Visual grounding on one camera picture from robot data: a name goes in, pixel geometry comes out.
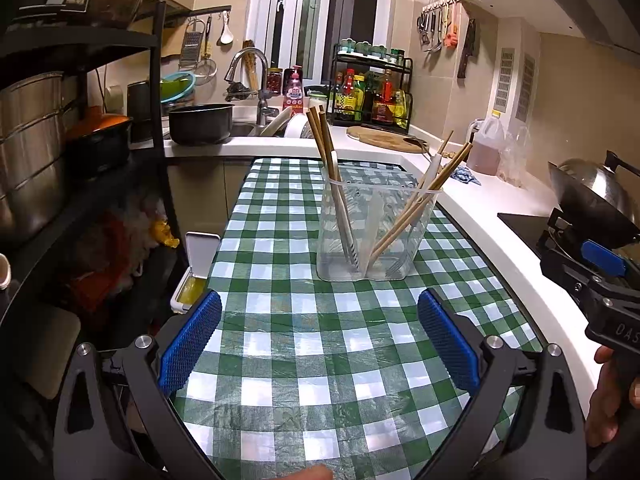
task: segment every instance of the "white spoon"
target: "white spoon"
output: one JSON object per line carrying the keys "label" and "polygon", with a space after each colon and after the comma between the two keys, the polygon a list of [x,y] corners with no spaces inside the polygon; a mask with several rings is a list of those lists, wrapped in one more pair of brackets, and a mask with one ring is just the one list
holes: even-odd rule
{"label": "white spoon", "polygon": [[233,43],[234,35],[229,30],[229,13],[226,10],[222,12],[222,20],[225,22],[225,25],[222,28],[222,35],[220,35],[220,44],[228,45],[229,43]]}

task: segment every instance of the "green bowl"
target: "green bowl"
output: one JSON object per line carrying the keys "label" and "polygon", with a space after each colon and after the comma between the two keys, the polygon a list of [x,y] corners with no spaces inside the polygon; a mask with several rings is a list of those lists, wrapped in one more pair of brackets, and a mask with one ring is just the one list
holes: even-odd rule
{"label": "green bowl", "polygon": [[171,99],[184,92],[190,84],[191,80],[187,76],[172,81],[162,79],[160,82],[160,99],[162,101]]}

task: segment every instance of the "metal screw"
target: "metal screw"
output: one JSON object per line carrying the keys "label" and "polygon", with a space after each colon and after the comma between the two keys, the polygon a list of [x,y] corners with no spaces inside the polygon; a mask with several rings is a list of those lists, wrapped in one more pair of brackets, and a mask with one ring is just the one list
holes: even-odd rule
{"label": "metal screw", "polygon": [[151,339],[151,336],[145,334],[145,335],[139,335],[136,338],[136,346],[138,348],[148,348],[149,345],[151,345],[151,342],[153,340]]}
{"label": "metal screw", "polygon": [[504,341],[502,340],[501,337],[498,337],[497,335],[489,336],[486,339],[486,343],[494,350],[497,350],[498,348],[502,348],[504,346]]}
{"label": "metal screw", "polygon": [[78,355],[81,355],[81,356],[87,355],[90,351],[91,351],[91,345],[89,343],[80,343],[78,345],[78,348],[76,349],[76,352],[78,352]]}
{"label": "metal screw", "polygon": [[562,349],[556,343],[551,343],[548,347],[546,347],[546,351],[549,352],[553,357],[560,357],[562,355]]}

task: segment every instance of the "white countertop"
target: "white countertop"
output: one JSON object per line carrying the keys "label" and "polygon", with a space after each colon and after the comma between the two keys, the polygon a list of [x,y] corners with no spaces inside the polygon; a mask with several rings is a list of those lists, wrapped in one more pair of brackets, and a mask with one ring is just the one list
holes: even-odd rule
{"label": "white countertop", "polygon": [[[363,144],[333,127],[338,157],[397,164],[416,177],[429,163],[420,154],[400,153]],[[225,144],[180,146],[165,140],[166,156],[275,156],[319,158],[312,139],[232,137]],[[551,190],[531,179],[519,189],[497,177],[476,174],[482,186],[449,179],[438,202],[460,224],[504,277],[525,305],[545,338],[565,353],[580,397],[583,412],[596,387],[600,365],[593,361],[598,345],[586,338],[584,316],[571,297],[540,271],[540,260],[498,217],[499,212],[548,216],[557,206]]]}

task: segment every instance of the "air vent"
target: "air vent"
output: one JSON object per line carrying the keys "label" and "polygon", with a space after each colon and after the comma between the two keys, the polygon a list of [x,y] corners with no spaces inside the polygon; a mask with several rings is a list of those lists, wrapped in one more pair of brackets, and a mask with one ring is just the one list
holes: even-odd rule
{"label": "air vent", "polygon": [[527,54],[524,55],[524,70],[522,71],[522,87],[518,98],[518,111],[516,119],[527,122],[531,93],[533,92],[533,76],[536,73],[536,61]]}
{"label": "air vent", "polygon": [[514,56],[514,48],[504,48],[500,56],[500,77],[498,78],[498,89],[495,93],[494,109],[502,113],[507,112],[507,100],[509,99],[509,88],[511,87]]}

